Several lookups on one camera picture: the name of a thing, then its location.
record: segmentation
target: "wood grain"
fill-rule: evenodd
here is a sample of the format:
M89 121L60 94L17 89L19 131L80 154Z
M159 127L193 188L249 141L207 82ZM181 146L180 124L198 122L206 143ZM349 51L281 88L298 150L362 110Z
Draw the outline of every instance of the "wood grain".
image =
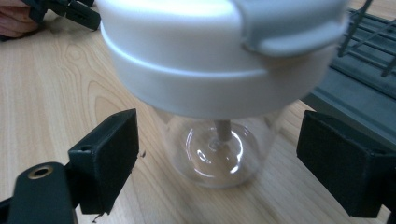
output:
M36 34L0 44L0 201L12 195L18 174L41 162L67 163L70 147L128 108L137 109L146 156L111 215L97 223L384 223L389 215L384 208L379 218L349 217L296 158L302 114L309 109L301 102L288 109L254 179L232 189L194 186L166 158L148 107L118 81L100 32L53 14ZM79 223L95 218L77 212Z

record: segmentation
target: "white plastic container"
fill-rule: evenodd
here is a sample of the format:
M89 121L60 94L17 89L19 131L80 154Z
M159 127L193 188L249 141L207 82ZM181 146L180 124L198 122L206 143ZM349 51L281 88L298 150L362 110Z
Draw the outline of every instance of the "white plastic container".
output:
M177 170L209 187L239 184L258 170L276 133L276 111L321 81L347 27L345 0L97 3L121 82L160 115ZM191 130L200 133L194 147ZM236 149L211 148L215 138ZM252 167L242 169L241 161ZM208 165L214 163L228 168Z

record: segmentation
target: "wooden table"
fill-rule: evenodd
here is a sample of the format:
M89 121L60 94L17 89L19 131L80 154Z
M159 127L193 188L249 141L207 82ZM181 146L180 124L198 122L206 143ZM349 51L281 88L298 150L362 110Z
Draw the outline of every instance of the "wooden table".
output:
M232 189L194 186L166 159L147 106L117 79L100 31L53 14L36 34L0 44L0 201L12 196L18 174L41 162L66 164L71 146L128 108L137 109L146 157L138 159L111 215L97 223L384 223L389 215L383 208L377 219L349 217L296 158L308 108L301 102L287 111L256 178ZM79 223L95 218L77 212Z

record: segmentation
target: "human hand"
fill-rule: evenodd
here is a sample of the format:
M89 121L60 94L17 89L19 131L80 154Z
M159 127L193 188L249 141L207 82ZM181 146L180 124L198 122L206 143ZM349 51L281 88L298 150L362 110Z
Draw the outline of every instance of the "human hand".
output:
M29 11L30 7L21 0L0 0L0 35L21 37L37 29Z

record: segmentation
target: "gray wire rack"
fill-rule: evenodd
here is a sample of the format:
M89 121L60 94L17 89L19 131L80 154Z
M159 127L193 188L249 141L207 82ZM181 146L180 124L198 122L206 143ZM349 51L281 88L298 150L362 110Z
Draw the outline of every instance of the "gray wire rack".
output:
M324 81L303 101L396 150L396 21L350 9Z

